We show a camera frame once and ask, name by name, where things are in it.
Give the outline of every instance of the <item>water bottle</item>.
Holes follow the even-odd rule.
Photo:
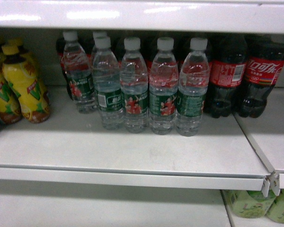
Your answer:
[[[139,38],[124,39],[124,46],[126,53],[120,69],[124,126],[131,133],[139,133],[148,125],[147,67],[139,51]]]
[[[159,38],[159,52],[151,66],[149,120],[151,130],[158,135],[170,133],[175,121],[179,72],[173,45],[173,38]]]
[[[207,39],[192,38],[180,72],[176,127],[182,136],[196,135],[201,124],[210,71],[206,46]]]
[[[63,32],[64,67],[69,80],[71,95],[79,113],[88,114],[97,107],[89,60],[78,43],[76,31]]]
[[[120,68],[110,50],[108,36],[95,39],[97,53],[93,64],[93,80],[98,99],[98,109],[105,129],[118,129],[123,124],[120,87]]]

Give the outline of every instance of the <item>white shelf surface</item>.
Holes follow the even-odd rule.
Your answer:
[[[284,88],[272,90],[260,117],[235,117],[267,169],[280,174],[284,188]]]
[[[284,0],[0,0],[0,27],[284,33]]]
[[[107,131],[64,87],[49,90],[49,120],[0,128],[0,179],[259,191],[269,174],[233,116],[205,115],[189,138]]]
[[[218,190],[0,181],[0,227],[231,227]]]
[[[230,206],[228,204],[225,204],[229,220],[231,222],[232,227],[284,227],[284,224],[276,223],[266,216],[262,218],[241,218],[237,215],[235,215]]]

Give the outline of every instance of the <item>green bottle label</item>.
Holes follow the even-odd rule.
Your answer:
[[[122,108],[121,89],[113,92],[100,92],[96,90],[99,110],[112,112]]]
[[[171,96],[156,96],[150,93],[150,112],[157,116],[169,116],[176,110],[177,93]]]
[[[144,114],[148,109],[147,91],[139,95],[130,95],[122,92],[122,103],[128,114]]]
[[[197,117],[202,115],[205,94],[202,96],[187,96],[178,91],[177,111],[185,117]]]
[[[80,79],[71,78],[69,83],[74,100],[88,98],[95,91],[91,74]]]

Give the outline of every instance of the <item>coca-cola bottle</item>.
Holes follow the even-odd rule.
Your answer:
[[[284,44],[264,40],[254,42],[242,84],[238,90],[236,110],[241,117],[259,117],[267,97],[284,65]]]
[[[214,118],[227,117],[235,103],[235,91],[240,85],[247,63],[244,36],[230,34],[213,46],[213,66],[206,93],[205,110]]]

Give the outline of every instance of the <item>water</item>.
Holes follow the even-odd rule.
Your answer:
[[[121,90],[124,93],[124,126],[139,133],[148,126],[148,75],[139,51],[127,51],[121,64]]]
[[[64,66],[72,99],[79,113],[88,114],[97,108],[88,58],[77,41],[67,42],[64,48]]]
[[[119,129],[123,124],[120,69],[110,49],[98,49],[93,64],[93,80],[103,127]]]
[[[176,116],[178,66],[172,52],[159,51],[150,73],[150,128],[158,135],[173,129]]]
[[[176,129],[182,136],[194,136],[201,125],[209,65],[204,51],[191,52],[179,76]]]

